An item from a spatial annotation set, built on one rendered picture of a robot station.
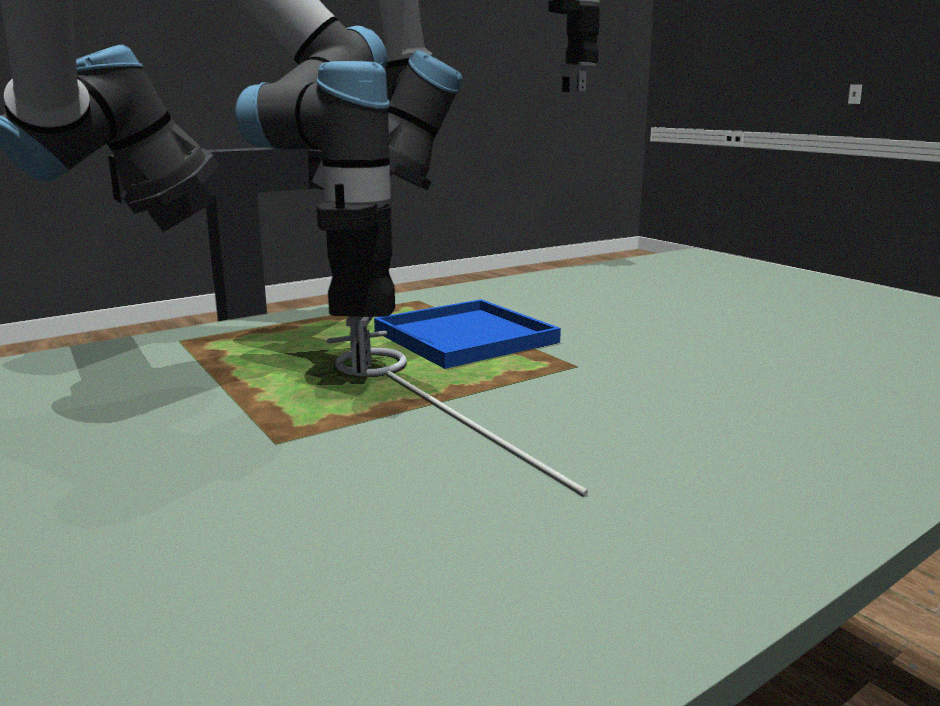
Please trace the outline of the white ring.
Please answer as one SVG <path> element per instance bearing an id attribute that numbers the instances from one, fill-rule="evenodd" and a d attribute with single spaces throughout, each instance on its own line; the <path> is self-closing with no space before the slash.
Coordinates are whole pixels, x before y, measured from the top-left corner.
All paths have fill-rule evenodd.
<path id="1" fill-rule="evenodd" d="M 346 366 L 346 365 L 343 364 L 344 361 L 346 361 L 346 360 L 348 360 L 348 359 L 351 358 L 351 351 L 348 351 L 348 352 L 346 352 L 346 353 L 341 354 L 341 355 L 336 359 L 335 365 L 336 365 L 336 367 L 337 367 L 338 370 L 340 370 L 340 371 L 343 372 L 343 373 L 349 374 L 349 375 L 354 375 L 354 376 L 381 376 L 381 375 L 386 375 L 386 372 L 387 372 L 387 371 L 390 371 L 390 372 L 392 372 L 392 373 L 397 372 L 397 371 L 401 370 L 401 369 L 406 365 L 406 363 L 407 363 L 407 358 L 406 358 L 406 356 L 405 356 L 403 353 L 401 353 L 401 352 L 399 352 L 399 351 L 397 351 L 397 350 L 393 350 L 393 349 L 388 349 L 388 348 L 371 348 L 371 355 L 386 355 L 386 356 L 391 356 L 391 357 L 395 357 L 395 358 L 399 359 L 399 362 L 397 362 L 397 363 L 394 364 L 394 365 L 387 366 L 387 367 L 367 369 L 366 373 L 352 373 L 352 367 L 349 367 L 349 366 Z"/>

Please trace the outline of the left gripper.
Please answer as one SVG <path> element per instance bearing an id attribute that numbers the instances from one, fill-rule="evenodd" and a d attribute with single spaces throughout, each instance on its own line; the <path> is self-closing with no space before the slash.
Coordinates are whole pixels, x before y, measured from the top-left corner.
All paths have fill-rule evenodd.
<path id="1" fill-rule="evenodd" d="M 577 66 L 577 91 L 586 91 L 587 66 L 598 63 L 599 4 L 600 0 L 548 1 L 549 12 L 567 14 L 568 47 L 566 64 L 560 64 L 561 92 L 569 92 L 569 68 Z"/>

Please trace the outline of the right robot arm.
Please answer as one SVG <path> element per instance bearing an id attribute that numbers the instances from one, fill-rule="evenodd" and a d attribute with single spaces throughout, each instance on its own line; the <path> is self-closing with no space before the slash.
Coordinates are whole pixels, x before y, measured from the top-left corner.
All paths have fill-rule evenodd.
<path id="1" fill-rule="evenodd" d="M 12 73 L 0 148 L 20 169 L 53 181 L 107 143 L 124 190 L 139 199 L 200 167 L 203 151 L 172 120 L 130 48 L 76 61 L 73 0 L 0 1 Z M 319 0 L 235 1 L 299 64 L 240 94 L 243 138 L 273 150 L 322 150 L 326 167 L 389 165 L 387 53 L 377 34 L 345 28 Z"/>

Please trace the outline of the green grassy ground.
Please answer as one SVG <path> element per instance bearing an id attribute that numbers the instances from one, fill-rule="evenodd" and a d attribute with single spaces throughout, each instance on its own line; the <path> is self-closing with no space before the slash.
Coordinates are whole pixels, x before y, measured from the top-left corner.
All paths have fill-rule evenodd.
<path id="1" fill-rule="evenodd" d="M 388 375 L 354 376 L 335 361 L 351 351 L 348 316 L 322 316 L 179 341 L 277 445 L 433 405 Z M 403 353 L 395 375 L 445 402 L 577 368 L 529 349 L 451 368 L 380 336 L 371 348 Z"/>

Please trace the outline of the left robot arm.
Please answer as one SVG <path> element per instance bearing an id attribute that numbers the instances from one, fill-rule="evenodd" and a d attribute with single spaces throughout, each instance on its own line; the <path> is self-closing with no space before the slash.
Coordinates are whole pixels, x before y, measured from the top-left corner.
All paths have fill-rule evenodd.
<path id="1" fill-rule="evenodd" d="M 426 178 L 434 139 L 462 75 L 425 48 L 418 0 L 378 4 L 388 58 L 390 159 Z"/>

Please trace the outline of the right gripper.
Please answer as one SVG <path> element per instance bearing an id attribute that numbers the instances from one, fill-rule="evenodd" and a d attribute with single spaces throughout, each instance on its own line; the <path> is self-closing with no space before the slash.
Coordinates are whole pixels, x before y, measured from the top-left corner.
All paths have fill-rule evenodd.
<path id="1" fill-rule="evenodd" d="M 395 286 L 389 274 L 391 206 L 386 204 L 391 198 L 390 165 L 323 166 L 323 182 L 324 199 L 333 202 L 317 206 L 318 227 L 334 230 L 326 231 L 332 272 L 329 314 L 349 316 L 352 372 L 366 373 L 367 325 L 373 317 L 390 316 L 395 309 Z"/>

